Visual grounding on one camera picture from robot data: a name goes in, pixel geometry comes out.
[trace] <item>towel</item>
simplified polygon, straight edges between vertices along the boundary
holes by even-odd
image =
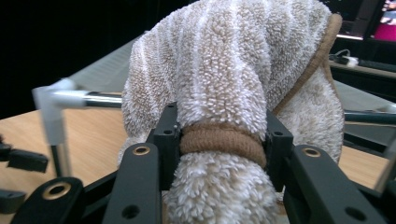
[[[170,222],[275,222],[276,193],[262,169],[266,109],[294,144],[339,160],[344,113],[327,55],[340,24],[318,0],[201,0],[134,43],[119,161],[177,102],[182,157],[164,195]]]

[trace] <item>striped towel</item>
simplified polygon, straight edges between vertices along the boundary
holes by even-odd
[[[183,156],[164,197],[171,222],[274,223],[266,109],[294,144],[338,161],[344,117],[327,55],[340,24],[317,0],[201,0],[134,43],[120,158],[177,101]]]

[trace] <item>wooden table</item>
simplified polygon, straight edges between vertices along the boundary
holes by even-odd
[[[88,185],[117,169],[120,147],[126,139],[122,114],[110,109],[66,109],[64,111],[67,145],[74,177]],[[50,158],[37,111],[0,120],[0,134],[15,148],[40,152]],[[387,160],[344,147],[340,167],[346,175],[372,188]],[[0,163],[0,189],[32,193],[55,177],[52,163],[45,174],[7,168]],[[0,215],[0,223],[9,223],[12,215]]]

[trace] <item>black metal bracket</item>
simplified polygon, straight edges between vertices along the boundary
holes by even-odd
[[[292,134],[283,124],[270,112],[267,116],[268,132],[264,147],[268,163],[265,171],[277,191],[285,187],[284,204],[290,223],[395,221],[387,212],[382,212],[383,207],[373,205],[373,202],[382,203],[385,199],[391,201],[388,204],[394,205],[395,184],[389,184],[386,195],[372,197],[368,201],[370,194],[366,192],[363,196],[326,152],[312,146],[295,147]],[[47,209],[56,205],[54,210],[63,218],[40,219],[40,223],[49,223],[50,220],[66,223],[62,221],[75,219],[77,215],[80,220],[76,223],[161,223],[161,190],[169,189],[173,181],[179,162],[180,137],[177,107],[176,104],[171,104],[163,111],[163,116],[157,128],[151,131],[147,143],[131,146],[125,151],[117,172],[105,176],[84,190],[69,191],[64,195],[65,199],[61,197],[59,201],[43,199],[42,190],[49,184],[54,184],[49,182],[32,194],[14,219],[26,220],[27,217],[42,216],[44,211],[32,207],[45,203]],[[71,212],[70,206],[85,209],[82,212],[79,209]]]
[[[45,173],[48,158],[42,154],[16,149],[3,142],[0,134],[0,161],[8,161],[7,167]],[[0,189],[0,214],[12,214],[22,206],[26,193]]]

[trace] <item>screw hole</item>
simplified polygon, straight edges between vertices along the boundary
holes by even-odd
[[[57,186],[49,191],[49,194],[58,194],[64,190],[64,186]]]
[[[67,182],[55,183],[48,186],[43,192],[43,198],[46,200],[55,200],[67,194],[72,186]]]
[[[320,157],[320,152],[313,148],[309,148],[309,147],[304,148],[303,152],[305,153],[306,156],[309,157]]]
[[[137,147],[134,149],[133,153],[136,156],[143,156],[149,153],[149,147]]]
[[[366,220],[366,216],[361,212],[359,209],[353,208],[353,207],[348,207],[346,208],[346,213],[350,216],[353,217],[359,221],[364,221]]]
[[[122,216],[125,219],[131,219],[139,214],[140,210],[136,205],[129,205],[122,210]]]

